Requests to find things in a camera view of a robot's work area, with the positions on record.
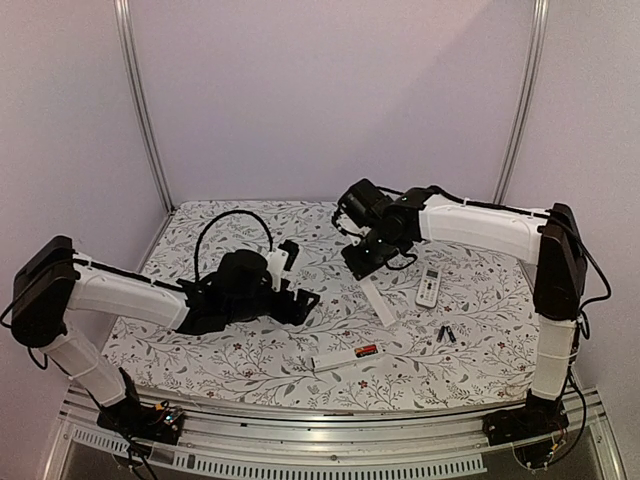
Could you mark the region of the small white remote control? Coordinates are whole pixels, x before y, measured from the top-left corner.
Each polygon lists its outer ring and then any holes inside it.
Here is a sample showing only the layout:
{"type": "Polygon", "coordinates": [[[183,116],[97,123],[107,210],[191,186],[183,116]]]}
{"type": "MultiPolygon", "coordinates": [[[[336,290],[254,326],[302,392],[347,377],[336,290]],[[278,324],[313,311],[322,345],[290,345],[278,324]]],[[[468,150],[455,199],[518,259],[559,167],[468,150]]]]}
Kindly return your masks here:
{"type": "Polygon", "coordinates": [[[434,308],[437,304],[441,284],[441,272],[433,267],[423,270],[418,284],[415,303],[425,308],[434,308]]]}

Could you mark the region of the white battery cover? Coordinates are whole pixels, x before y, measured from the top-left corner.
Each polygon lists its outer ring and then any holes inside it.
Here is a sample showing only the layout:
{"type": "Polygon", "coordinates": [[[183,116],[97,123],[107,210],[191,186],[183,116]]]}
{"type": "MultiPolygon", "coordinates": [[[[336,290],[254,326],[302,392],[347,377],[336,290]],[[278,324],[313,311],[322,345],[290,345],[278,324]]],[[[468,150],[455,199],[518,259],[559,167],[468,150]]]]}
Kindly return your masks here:
{"type": "Polygon", "coordinates": [[[385,303],[383,296],[370,278],[358,282],[365,297],[371,304],[374,312],[385,327],[390,327],[396,322],[396,318],[385,303]]]}

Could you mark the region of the red green battery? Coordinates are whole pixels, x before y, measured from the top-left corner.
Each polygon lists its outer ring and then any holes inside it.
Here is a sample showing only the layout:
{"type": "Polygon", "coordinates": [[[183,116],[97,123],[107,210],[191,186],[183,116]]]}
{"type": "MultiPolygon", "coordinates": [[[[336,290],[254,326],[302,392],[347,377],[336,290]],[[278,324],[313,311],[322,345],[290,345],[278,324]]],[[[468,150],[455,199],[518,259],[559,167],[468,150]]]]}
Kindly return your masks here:
{"type": "Polygon", "coordinates": [[[364,358],[371,355],[376,355],[378,353],[378,349],[375,345],[368,345],[364,347],[358,347],[354,350],[355,356],[357,358],[364,358]]]}

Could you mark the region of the right aluminium corner post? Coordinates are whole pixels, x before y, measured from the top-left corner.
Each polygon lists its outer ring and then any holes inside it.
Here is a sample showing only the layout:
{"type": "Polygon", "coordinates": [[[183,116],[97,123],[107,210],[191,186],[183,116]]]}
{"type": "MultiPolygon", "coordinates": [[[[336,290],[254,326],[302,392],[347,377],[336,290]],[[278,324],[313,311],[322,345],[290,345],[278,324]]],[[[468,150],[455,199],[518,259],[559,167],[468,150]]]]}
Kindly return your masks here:
{"type": "Polygon", "coordinates": [[[533,2],[531,31],[520,93],[493,194],[493,202],[497,204],[503,204],[506,200],[511,179],[516,169],[520,147],[526,132],[527,121],[533,103],[541,58],[544,51],[548,14],[548,0],[535,0],[533,2]]]}

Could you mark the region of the left aluminium corner post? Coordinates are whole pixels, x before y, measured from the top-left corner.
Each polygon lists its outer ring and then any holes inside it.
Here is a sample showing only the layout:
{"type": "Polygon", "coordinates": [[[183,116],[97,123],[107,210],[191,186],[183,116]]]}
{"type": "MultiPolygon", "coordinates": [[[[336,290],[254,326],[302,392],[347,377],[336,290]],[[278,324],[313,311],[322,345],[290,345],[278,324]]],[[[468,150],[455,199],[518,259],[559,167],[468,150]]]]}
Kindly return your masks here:
{"type": "Polygon", "coordinates": [[[124,68],[147,163],[162,208],[166,214],[171,214],[175,210],[175,205],[166,172],[162,165],[150,110],[147,104],[135,44],[130,2],[127,0],[115,0],[113,5],[124,68]]]}

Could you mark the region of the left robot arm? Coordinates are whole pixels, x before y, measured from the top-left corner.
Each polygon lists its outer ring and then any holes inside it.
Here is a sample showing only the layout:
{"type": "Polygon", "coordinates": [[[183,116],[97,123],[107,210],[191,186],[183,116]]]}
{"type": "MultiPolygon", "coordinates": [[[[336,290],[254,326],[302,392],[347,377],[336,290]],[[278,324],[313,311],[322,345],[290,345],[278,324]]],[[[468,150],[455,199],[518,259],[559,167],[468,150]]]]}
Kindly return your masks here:
{"type": "Polygon", "coordinates": [[[286,276],[298,253],[290,241],[267,255],[239,249],[203,278],[169,284],[97,262],[77,252],[70,238],[56,236],[16,273],[1,322],[19,344],[48,356],[110,408],[111,419],[126,433],[138,434],[149,423],[146,408],[134,401],[124,374],[66,324],[67,313],[106,313],[192,336],[262,316],[299,326],[320,297],[290,289],[286,276]]]}

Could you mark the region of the floral patterned table mat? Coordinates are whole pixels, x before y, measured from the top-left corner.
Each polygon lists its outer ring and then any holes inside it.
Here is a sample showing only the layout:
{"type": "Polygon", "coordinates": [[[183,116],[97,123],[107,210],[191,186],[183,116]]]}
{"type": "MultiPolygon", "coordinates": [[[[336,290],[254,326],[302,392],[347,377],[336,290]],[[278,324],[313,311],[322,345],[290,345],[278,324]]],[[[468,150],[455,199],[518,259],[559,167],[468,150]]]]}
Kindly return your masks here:
{"type": "Polygon", "coordinates": [[[519,262],[452,243],[418,247],[418,263],[383,269],[374,283],[396,322],[385,327],[345,267],[346,239],[329,202],[182,204],[147,262],[172,282],[214,271],[227,252],[301,247],[297,288],[320,295],[300,326],[262,317],[204,336],[121,318],[103,353],[139,386],[261,405],[338,410],[447,409],[518,401],[535,371],[539,323],[519,262]],[[415,303],[423,270],[441,272],[434,308],[415,303]],[[442,325],[449,326],[456,343],[442,325]],[[310,359],[375,344],[379,360],[314,372],[310,359]]]}

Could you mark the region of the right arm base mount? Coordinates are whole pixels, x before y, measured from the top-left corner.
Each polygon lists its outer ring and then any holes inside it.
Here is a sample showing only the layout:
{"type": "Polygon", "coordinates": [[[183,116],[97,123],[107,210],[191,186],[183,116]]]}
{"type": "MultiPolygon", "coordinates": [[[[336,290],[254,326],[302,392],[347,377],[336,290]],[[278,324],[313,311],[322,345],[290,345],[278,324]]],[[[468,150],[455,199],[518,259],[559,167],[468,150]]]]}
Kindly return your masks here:
{"type": "Polygon", "coordinates": [[[568,426],[560,398],[545,400],[531,392],[522,407],[497,410],[482,419],[489,445],[511,445],[516,461],[528,470],[551,464],[564,444],[568,426]]]}

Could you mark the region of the aluminium front frame rail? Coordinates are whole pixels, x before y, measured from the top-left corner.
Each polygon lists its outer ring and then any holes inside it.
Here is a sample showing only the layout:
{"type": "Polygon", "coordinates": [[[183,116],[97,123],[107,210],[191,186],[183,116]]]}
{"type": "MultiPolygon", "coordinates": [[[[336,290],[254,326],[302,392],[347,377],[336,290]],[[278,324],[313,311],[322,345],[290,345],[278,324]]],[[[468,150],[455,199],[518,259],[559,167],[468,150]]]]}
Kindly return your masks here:
{"type": "Polygon", "coordinates": [[[46,479],[624,479],[595,389],[568,392],[569,429],[555,461],[521,458],[551,443],[540,436],[491,445],[489,407],[441,411],[310,411],[173,396],[186,411],[176,445],[153,444],[147,460],[96,423],[88,395],[71,388],[55,423],[46,479]]]}

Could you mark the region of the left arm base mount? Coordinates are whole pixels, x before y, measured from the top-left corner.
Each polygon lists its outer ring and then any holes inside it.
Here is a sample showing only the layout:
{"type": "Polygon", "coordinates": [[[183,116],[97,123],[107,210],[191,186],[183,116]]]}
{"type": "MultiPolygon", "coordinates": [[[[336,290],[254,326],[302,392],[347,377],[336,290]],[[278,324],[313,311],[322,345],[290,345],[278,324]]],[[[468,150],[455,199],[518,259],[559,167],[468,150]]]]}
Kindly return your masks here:
{"type": "Polygon", "coordinates": [[[119,371],[125,385],[124,399],[113,406],[100,406],[97,425],[125,439],[139,438],[177,445],[184,426],[184,410],[171,405],[168,400],[145,406],[131,377],[122,368],[119,371]]]}

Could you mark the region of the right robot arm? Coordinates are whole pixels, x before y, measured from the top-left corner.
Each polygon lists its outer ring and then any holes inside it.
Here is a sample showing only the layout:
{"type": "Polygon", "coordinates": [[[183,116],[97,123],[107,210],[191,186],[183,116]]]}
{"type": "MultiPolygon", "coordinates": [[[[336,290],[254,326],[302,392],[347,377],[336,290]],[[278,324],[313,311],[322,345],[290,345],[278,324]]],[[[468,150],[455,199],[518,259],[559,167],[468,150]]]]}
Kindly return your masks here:
{"type": "Polygon", "coordinates": [[[537,436],[552,424],[569,373],[587,271],[587,252],[570,207],[525,210],[462,199],[439,186],[413,187],[395,198],[368,179],[338,200],[332,225],[351,242],[341,252],[362,281],[397,256],[413,259],[419,242],[453,242],[514,257],[535,266],[539,317],[536,367],[517,427],[537,436]]]}

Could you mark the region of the aluminium corner post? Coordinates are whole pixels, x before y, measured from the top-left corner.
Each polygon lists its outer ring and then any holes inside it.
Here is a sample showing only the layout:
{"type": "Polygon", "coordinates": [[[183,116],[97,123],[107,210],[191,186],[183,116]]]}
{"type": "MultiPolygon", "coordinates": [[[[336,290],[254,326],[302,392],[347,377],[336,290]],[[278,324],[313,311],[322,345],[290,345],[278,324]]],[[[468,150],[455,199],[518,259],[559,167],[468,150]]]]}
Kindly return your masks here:
{"type": "Polygon", "coordinates": [[[548,0],[535,0],[533,2],[531,31],[520,93],[493,194],[493,202],[497,204],[503,204],[506,200],[511,179],[516,169],[520,147],[526,132],[527,121],[533,103],[541,58],[544,51],[548,14],[548,0]]]}
{"type": "Polygon", "coordinates": [[[162,165],[150,110],[147,104],[135,44],[130,2],[127,0],[115,0],[113,5],[124,68],[147,163],[162,208],[166,214],[171,214],[175,210],[175,205],[166,172],[162,165]]]}

